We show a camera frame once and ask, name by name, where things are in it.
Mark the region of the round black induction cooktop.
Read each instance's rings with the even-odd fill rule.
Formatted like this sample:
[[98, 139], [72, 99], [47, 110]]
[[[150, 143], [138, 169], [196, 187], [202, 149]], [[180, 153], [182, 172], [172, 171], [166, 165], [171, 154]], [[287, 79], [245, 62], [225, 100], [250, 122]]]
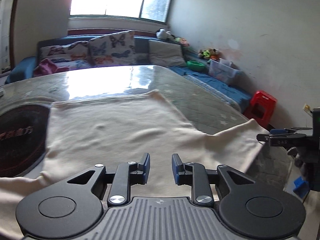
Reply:
[[50, 107], [29, 104], [1, 115], [1, 177], [23, 176], [43, 158]]

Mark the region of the quilted star tablecloth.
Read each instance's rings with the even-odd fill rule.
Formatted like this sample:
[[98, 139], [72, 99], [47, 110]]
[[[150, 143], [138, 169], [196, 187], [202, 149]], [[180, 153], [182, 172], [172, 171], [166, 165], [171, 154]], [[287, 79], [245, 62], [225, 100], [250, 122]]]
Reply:
[[[160, 92], [199, 131], [215, 134], [249, 121], [240, 112], [178, 74], [157, 66], [97, 68], [36, 77], [4, 87], [1, 105], [63, 102]], [[25, 178], [35, 179], [41, 166]], [[263, 144], [246, 171], [277, 188], [289, 177], [291, 159], [282, 149]]]

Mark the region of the white black plush toy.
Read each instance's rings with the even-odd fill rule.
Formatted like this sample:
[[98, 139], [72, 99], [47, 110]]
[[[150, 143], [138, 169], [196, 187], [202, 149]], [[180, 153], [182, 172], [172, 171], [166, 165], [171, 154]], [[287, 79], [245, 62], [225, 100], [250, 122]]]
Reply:
[[170, 31], [166, 31], [165, 29], [159, 29], [156, 31], [156, 37], [159, 40], [165, 40], [165, 41], [174, 41], [175, 37], [171, 34]]

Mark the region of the pink cloth on sofa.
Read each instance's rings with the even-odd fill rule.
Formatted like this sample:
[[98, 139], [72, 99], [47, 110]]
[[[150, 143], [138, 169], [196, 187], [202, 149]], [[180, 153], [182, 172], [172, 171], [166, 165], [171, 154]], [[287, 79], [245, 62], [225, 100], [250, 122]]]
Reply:
[[45, 75], [67, 72], [67, 71], [69, 71], [68, 67], [58, 67], [50, 59], [44, 59], [33, 70], [33, 77], [45, 76]]

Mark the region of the brown green plush toys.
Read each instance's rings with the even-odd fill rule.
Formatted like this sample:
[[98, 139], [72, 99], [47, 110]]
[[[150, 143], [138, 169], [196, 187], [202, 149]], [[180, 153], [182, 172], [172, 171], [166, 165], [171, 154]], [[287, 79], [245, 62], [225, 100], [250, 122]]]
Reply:
[[199, 50], [197, 57], [204, 60], [218, 60], [220, 52], [217, 49], [209, 48], [206, 50]]

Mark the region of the red plastic stool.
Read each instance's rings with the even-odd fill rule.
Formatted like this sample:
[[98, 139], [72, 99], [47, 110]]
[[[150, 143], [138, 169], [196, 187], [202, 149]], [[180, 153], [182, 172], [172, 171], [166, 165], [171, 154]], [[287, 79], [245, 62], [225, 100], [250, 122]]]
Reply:
[[264, 90], [258, 90], [251, 98], [249, 106], [244, 111], [244, 116], [255, 119], [257, 123], [267, 128], [276, 108], [277, 99]]

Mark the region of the large butterfly print pillow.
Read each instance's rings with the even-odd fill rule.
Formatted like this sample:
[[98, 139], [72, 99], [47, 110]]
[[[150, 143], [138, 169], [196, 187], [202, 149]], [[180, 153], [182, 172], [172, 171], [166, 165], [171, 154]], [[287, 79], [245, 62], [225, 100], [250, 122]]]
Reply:
[[96, 66], [136, 64], [135, 32], [132, 30], [92, 38], [88, 45]]

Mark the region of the blue corner sofa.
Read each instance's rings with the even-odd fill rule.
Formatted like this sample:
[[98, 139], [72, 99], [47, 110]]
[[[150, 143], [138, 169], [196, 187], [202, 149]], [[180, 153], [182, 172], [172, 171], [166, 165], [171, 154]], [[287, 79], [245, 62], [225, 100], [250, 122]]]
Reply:
[[[27, 57], [23, 59], [12, 70], [7, 77], [5, 83], [9, 84], [16, 81], [21, 81], [33, 77], [33, 70], [36, 68], [40, 61], [40, 49], [46, 46], [53, 45], [67, 45], [78, 41], [89, 41], [92, 38], [97, 38], [99, 35], [71, 35], [63, 38], [56, 38], [52, 40], [40, 41], [37, 44], [37, 55]], [[156, 40], [153, 37], [148, 36], [136, 36], [136, 63], [138, 65], [149, 65], [149, 41]], [[170, 65], [169, 68], [181, 76], [193, 76], [198, 79], [196, 83], [204, 83], [204, 87], [214, 92], [216, 96], [224, 98], [228, 102], [235, 102], [240, 107], [240, 112], [244, 112], [249, 106], [252, 95], [249, 92], [241, 89], [233, 84], [226, 84], [209, 75], [209, 64], [205, 66], [203, 70], [191, 70], [188, 67], [179, 67], [176, 65]]]

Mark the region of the green plastic bowl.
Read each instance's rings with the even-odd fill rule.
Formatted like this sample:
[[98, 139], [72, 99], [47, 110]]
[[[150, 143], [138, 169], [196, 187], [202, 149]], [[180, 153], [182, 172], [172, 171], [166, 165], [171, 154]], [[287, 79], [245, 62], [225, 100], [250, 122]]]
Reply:
[[206, 65], [197, 61], [187, 61], [187, 67], [195, 72], [201, 72], [206, 68]]

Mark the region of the clear plastic storage box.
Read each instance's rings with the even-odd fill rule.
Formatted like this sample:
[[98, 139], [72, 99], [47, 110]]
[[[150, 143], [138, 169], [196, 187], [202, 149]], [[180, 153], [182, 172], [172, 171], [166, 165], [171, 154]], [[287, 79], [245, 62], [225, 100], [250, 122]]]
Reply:
[[227, 84], [233, 85], [242, 75], [242, 71], [233, 68], [233, 64], [225, 65], [220, 61], [209, 60], [208, 73], [211, 77]]

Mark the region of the grey plain pillow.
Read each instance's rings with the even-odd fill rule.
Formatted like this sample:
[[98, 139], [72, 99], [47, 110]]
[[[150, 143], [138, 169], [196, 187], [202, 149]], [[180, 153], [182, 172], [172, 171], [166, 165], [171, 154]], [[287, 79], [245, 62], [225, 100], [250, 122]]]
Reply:
[[162, 67], [185, 67], [182, 47], [179, 44], [149, 40], [149, 60], [153, 65]]

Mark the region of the small butterfly print pillow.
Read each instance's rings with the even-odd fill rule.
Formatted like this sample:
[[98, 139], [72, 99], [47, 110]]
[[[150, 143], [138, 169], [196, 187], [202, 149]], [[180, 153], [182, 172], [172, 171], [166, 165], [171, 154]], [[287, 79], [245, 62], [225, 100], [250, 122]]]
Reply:
[[87, 41], [77, 41], [67, 45], [54, 45], [40, 48], [40, 59], [49, 59], [58, 67], [69, 70], [91, 68]]

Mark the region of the cream fleece garment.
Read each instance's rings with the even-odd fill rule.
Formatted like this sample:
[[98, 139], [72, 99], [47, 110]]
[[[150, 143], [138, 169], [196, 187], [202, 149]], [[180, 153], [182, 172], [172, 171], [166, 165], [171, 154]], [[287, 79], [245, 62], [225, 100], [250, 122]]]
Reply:
[[52, 104], [46, 137], [46, 155], [35, 179], [1, 179], [1, 234], [20, 239], [15, 218], [17, 204], [27, 195], [103, 164], [109, 171], [121, 163], [151, 157], [146, 185], [132, 188], [134, 196], [190, 196], [190, 187], [177, 186], [171, 156], [215, 169], [226, 164], [246, 172], [263, 144], [256, 139], [265, 130], [249, 120], [215, 134], [197, 130], [160, 92], [63, 101]]

